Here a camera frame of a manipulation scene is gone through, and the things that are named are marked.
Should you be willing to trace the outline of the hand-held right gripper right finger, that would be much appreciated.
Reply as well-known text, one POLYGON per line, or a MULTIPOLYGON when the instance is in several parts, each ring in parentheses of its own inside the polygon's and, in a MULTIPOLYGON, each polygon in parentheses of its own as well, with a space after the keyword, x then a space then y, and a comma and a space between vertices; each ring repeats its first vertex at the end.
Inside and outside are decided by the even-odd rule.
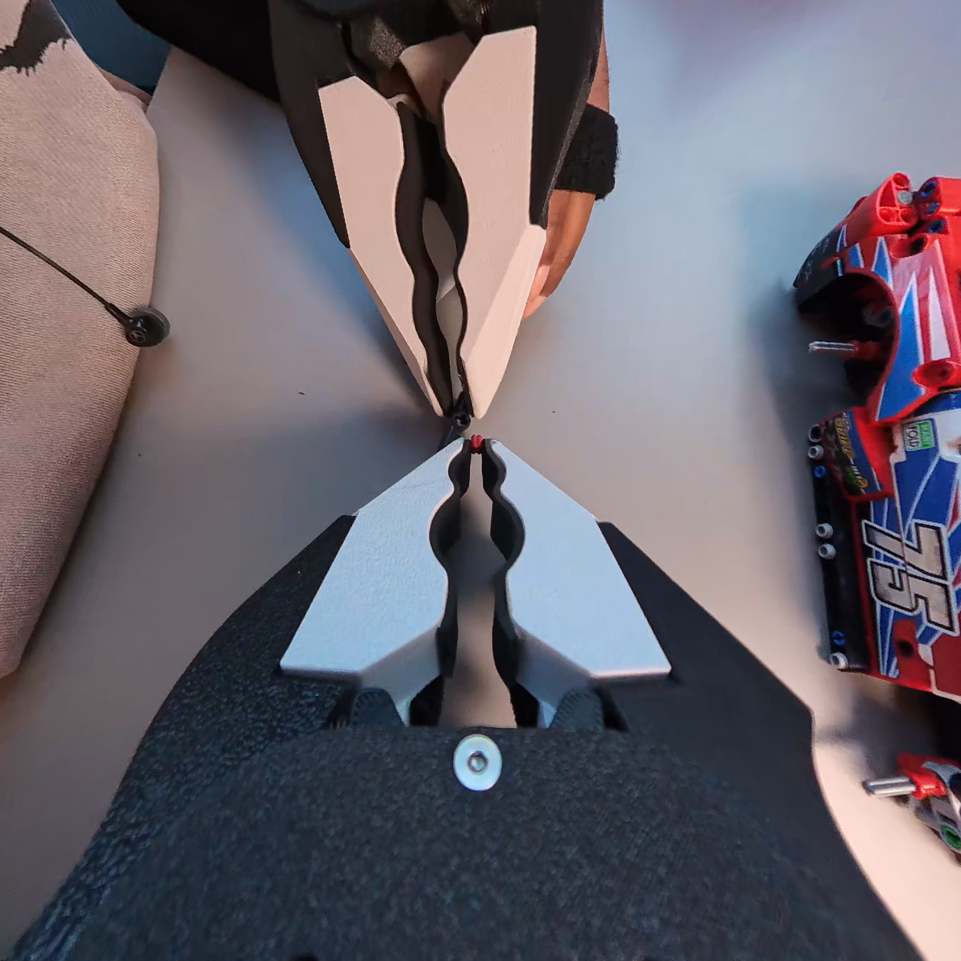
POLYGON ((569 694, 671 670, 597 519, 504 444, 483 440, 494 582, 492 650, 518 727, 549 727, 569 694))

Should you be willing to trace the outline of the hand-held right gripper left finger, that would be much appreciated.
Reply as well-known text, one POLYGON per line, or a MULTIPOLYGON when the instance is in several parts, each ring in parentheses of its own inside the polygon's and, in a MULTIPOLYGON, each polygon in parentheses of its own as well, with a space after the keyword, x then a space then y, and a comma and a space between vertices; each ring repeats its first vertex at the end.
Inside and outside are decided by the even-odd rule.
POLYGON ((403 723, 431 724, 457 646, 448 556, 461 498, 457 439, 357 511, 282 672, 387 691, 403 723))

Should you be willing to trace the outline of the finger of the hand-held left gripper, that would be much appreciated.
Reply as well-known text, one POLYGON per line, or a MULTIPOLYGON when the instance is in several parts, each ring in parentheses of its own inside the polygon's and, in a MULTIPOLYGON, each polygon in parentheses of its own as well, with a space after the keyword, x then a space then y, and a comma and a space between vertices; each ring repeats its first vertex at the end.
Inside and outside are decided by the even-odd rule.
POLYGON ((508 366, 546 239, 530 215, 535 57, 534 26, 488 35, 442 103, 445 147, 467 202, 459 352, 477 417, 508 366))
POLYGON ((427 401, 446 415, 449 350, 423 229, 434 130, 403 98, 357 77, 320 89, 319 102, 351 254, 427 401))

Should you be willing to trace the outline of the black lego rod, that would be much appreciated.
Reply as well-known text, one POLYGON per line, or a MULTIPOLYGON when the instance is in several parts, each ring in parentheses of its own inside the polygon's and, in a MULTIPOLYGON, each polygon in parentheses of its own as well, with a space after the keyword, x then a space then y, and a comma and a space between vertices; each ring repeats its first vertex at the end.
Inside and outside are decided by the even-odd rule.
POLYGON ((462 390, 447 412, 448 426, 445 428, 437 450, 443 450, 450 443, 462 440, 464 434, 471 427, 472 419, 473 411, 470 399, 467 392, 462 390))

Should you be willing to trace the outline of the red white blue lego car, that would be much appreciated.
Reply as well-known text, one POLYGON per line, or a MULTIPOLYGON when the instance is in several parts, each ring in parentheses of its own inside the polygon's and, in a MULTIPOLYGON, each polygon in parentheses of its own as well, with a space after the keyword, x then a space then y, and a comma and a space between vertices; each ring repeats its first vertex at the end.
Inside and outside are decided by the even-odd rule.
POLYGON ((794 300, 856 400, 808 434, 831 662, 959 702, 959 179, 887 178, 794 300))

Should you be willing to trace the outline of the small lego axle assembly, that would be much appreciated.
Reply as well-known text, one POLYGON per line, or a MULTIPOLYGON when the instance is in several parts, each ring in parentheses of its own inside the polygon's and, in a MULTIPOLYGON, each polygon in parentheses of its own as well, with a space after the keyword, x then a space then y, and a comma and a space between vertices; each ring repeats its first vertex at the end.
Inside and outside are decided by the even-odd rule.
POLYGON ((938 836, 956 862, 960 861, 959 763, 930 754, 901 752, 895 775, 862 782, 873 797, 902 799, 908 810, 938 836))

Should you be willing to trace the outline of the person's left hand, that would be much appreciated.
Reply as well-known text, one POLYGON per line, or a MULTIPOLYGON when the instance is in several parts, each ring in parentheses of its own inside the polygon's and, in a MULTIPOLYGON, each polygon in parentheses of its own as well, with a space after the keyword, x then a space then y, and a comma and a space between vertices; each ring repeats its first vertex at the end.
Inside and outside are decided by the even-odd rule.
POLYGON ((583 191, 553 191, 545 246, 522 319, 532 316, 557 290, 581 246, 595 199, 583 191))

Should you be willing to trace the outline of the blue fabric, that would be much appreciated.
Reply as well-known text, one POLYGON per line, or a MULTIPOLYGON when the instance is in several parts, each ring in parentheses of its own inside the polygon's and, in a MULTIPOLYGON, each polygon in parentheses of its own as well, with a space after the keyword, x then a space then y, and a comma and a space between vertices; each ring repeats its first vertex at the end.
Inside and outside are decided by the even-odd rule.
POLYGON ((114 76, 153 94, 170 45, 129 18, 116 1, 54 1, 90 59, 114 76))

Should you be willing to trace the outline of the beige printed hoodie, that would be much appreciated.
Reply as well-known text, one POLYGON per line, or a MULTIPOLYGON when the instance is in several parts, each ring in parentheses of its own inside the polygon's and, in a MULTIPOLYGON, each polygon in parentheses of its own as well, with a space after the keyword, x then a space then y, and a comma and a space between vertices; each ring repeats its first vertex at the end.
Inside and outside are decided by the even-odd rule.
MULTIPOLYGON (((157 139, 52 2, 1 3, 2 227, 115 306, 150 303, 157 139)), ((1 675, 18 668, 112 445, 138 348, 84 290, 1 242, 1 675)))

